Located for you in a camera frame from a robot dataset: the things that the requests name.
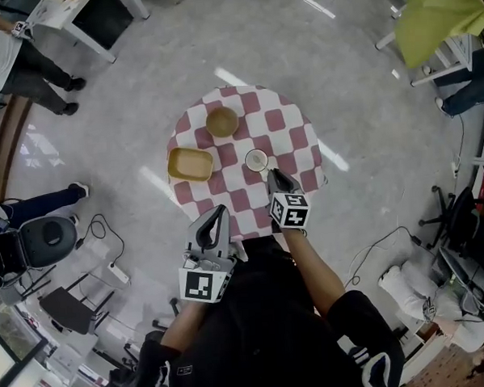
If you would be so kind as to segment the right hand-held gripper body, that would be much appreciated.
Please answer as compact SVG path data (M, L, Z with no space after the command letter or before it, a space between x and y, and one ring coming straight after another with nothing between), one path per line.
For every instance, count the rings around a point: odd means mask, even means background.
M303 194L275 192L269 215L281 229L305 231L310 215L309 199Z

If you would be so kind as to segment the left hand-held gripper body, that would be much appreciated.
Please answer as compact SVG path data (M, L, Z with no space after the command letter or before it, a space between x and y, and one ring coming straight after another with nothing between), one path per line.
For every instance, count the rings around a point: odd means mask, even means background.
M179 269L180 298L214 304L220 302L238 262L246 259L241 242L221 250L185 250Z

